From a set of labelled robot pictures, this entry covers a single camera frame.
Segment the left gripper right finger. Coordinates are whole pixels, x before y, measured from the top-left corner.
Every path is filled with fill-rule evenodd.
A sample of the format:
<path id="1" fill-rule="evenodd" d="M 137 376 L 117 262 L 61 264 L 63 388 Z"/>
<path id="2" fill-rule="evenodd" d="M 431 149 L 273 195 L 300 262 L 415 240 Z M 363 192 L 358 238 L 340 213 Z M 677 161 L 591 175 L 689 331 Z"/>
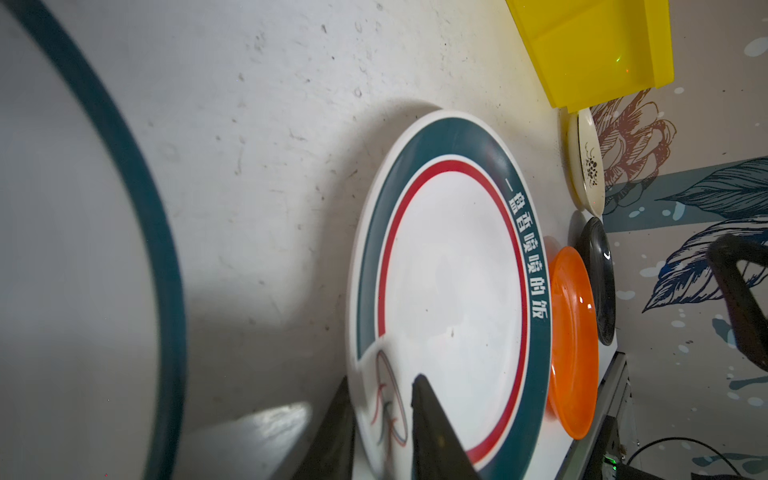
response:
<path id="1" fill-rule="evenodd" d="M 427 377 L 412 384 L 414 479 L 479 479 Z"/>

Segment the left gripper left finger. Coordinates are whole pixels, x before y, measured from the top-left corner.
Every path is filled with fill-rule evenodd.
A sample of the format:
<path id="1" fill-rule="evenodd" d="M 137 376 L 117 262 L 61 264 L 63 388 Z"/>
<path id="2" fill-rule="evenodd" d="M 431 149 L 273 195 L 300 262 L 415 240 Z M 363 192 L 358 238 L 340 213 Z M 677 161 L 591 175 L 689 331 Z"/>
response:
<path id="1" fill-rule="evenodd" d="M 353 476 L 356 417 L 344 377 L 314 440 L 293 479 L 340 479 Z"/>

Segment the orange plate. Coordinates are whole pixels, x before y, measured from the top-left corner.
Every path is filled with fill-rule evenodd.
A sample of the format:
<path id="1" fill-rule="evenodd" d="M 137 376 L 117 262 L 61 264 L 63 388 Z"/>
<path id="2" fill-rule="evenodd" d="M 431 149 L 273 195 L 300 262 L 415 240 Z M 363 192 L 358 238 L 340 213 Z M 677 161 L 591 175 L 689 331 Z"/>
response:
<path id="1" fill-rule="evenodd" d="M 566 433 L 586 437 L 597 404 L 599 338 L 596 305 L 585 264 L 573 247 L 550 266 L 552 354 L 548 401 Z"/>

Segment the green red rimmed white plate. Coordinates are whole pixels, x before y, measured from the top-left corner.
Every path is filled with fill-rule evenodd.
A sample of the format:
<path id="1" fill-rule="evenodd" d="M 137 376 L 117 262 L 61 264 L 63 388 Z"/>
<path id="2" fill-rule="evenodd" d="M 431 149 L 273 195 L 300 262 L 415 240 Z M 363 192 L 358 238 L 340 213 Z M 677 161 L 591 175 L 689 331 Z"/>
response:
<path id="1" fill-rule="evenodd" d="M 374 476 L 415 475 L 418 376 L 480 477 L 526 475 L 547 403 L 550 279 L 524 176 L 487 124 L 437 110 L 397 139 L 363 207 L 347 301 L 347 379 Z"/>

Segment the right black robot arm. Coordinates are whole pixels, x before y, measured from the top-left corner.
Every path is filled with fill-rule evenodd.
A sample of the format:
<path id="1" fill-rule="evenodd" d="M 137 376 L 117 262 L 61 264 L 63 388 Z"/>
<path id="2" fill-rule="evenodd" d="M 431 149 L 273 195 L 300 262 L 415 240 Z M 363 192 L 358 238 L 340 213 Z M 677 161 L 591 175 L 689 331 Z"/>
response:
<path id="1" fill-rule="evenodd" d="M 737 349 L 766 371 L 767 317 L 750 292 L 738 262 L 766 267 L 767 247 L 726 234 L 710 244 L 706 258 L 726 302 Z"/>

